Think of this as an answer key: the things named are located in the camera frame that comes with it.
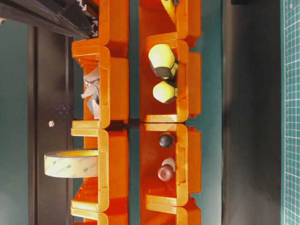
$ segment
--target round knob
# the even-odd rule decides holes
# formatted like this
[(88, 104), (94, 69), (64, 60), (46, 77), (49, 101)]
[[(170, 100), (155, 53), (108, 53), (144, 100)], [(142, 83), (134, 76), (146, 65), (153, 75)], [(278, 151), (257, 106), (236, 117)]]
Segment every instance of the round knob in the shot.
[(174, 176), (173, 167), (169, 164), (165, 164), (158, 169), (157, 175), (162, 181), (168, 182)]
[(169, 148), (173, 145), (173, 136), (170, 133), (164, 133), (159, 137), (159, 145), (163, 148)]

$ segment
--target tape roll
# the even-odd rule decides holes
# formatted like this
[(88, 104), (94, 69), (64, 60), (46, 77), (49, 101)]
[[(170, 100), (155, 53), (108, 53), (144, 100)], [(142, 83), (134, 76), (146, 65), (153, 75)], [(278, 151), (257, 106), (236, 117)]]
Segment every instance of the tape roll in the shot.
[(45, 174), (51, 177), (84, 178), (98, 176), (98, 150), (49, 152), (44, 156)]

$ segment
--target cutting mat grid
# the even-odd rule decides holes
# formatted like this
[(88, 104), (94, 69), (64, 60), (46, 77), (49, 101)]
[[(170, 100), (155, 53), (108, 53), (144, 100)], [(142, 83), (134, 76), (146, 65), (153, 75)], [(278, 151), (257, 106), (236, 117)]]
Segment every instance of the cutting mat grid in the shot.
[(300, 0), (284, 0), (285, 225), (300, 225)]

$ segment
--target orange storage bin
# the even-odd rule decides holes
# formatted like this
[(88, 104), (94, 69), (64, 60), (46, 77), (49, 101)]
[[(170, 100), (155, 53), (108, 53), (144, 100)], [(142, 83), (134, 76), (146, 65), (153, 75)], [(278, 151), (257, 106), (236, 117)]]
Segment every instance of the orange storage bin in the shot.
[(190, 47), (201, 36), (201, 0), (180, 0), (173, 23), (161, 0), (140, 0), (140, 49), (145, 41), (185, 40)]
[[(88, 124), (106, 128), (111, 120), (128, 121), (129, 118), (129, 67), (128, 60), (114, 58), (105, 46), (72, 48), (72, 55), (87, 75), (99, 65), (100, 76), (100, 119)], [(94, 120), (84, 101), (84, 120)]]
[[(156, 44), (171, 47), (179, 67), (177, 69), (178, 97), (165, 105), (152, 94), (153, 87), (161, 82), (151, 69), (148, 53)], [(145, 122), (185, 122), (202, 111), (201, 54), (189, 52), (185, 41), (159, 41), (147, 43), (140, 61), (140, 119)]]
[(128, 225), (127, 201), (122, 199), (112, 202), (105, 212), (71, 209), (71, 214), (84, 218), (84, 223), (74, 225)]
[(201, 210), (195, 199), (190, 198), (184, 207), (174, 207), (152, 203), (141, 206), (142, 225), (200, 225)]
[(129, 0), (100, 0), (98, 37), (75, 41), (72, 48), (106, 46), (113, 57), (127, 57), (129, 40)]
[[(170, 148), (159, 145), (159, 137), (170, 132), (176, 144)], [(176, 161), (173, 179), (158, 178), (162, 162)], [(147, 203), (184, 206), (190, 194), (201, 191), (201, 133), (183, 124), (141, 124), (140, 126), (141, 195)]]
[(86, 149), (98, 149), (98, 177), (87, 178), (72, 200), (71, 210), (104, 212), (113, 201), (128, 196), (128, 137), (126, 130), (83, 128), (73, 122), (72, 136), (85, 136)]

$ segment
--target screw head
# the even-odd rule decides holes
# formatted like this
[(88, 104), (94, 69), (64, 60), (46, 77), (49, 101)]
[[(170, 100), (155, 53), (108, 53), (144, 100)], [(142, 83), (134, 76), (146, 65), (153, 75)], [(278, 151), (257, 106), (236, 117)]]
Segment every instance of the screw head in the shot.
[(54, 121), (49, 121), (49, 127), (54, 127), (54, 125), (55, 125), (55, 123), (54, 123)]

